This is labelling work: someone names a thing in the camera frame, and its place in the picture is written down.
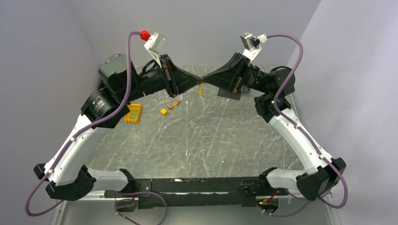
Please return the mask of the yellow key tag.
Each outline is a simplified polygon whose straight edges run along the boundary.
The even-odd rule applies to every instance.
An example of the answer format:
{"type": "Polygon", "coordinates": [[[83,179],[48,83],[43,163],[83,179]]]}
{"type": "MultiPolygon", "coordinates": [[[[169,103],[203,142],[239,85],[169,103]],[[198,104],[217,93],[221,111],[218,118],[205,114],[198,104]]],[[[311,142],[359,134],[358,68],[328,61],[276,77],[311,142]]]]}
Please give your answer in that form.
{"type": "Polygon", "coordinates": [[[199,95],[200,97],[203,96],[203,84],[200,84],[200,85],[198,86],[198,95],[199,95]]]}

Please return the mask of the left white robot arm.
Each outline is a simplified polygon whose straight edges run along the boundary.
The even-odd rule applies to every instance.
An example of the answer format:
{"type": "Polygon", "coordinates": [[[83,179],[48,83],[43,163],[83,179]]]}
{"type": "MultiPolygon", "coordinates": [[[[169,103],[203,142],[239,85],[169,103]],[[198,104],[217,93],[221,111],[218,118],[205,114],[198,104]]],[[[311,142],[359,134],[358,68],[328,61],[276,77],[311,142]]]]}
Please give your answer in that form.
{"type": "Polygon", "coordinates": [[[137,73],[130,57],[119,53],[99,68],[100,85],[83,104],[65,143],[48,163],[34,168],[36,176],[47,182],[51,199],[76,201],[92,191],[115,191],[124,197],[134,193],[136,180],[126,169],[95,170],[84,164],[86,159],[130,112],[132,101],[162,90],[176,97],[202,82],[166,54],[149,63],[149,70],[137,73]]]}

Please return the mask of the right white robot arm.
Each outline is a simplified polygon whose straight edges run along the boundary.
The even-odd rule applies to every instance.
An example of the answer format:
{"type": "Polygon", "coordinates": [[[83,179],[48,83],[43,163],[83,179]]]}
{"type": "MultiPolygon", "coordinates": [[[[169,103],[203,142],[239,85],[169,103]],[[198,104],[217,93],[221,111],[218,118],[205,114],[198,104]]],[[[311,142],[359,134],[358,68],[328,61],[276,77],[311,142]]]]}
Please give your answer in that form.
{"type": "Polygon", "coordinates": [[[203,82],[236,93],[242,87],[262,92],[255,97],[255,109],[265,122],[276,129],[287,141],[303,165],[303,170],[282,170],[272,167],[259,178],[259,189],[265,195],[277,188],[299,191],[307,200],[314,201],[333,188],[340,180],[346,163],[333,158],[308,134],[300,123],[286,96],[294,92],[295,77],[288,77],[291,68],[279,66],[263,72],[240,53],[221,68],[203,77],[203,82]]]}

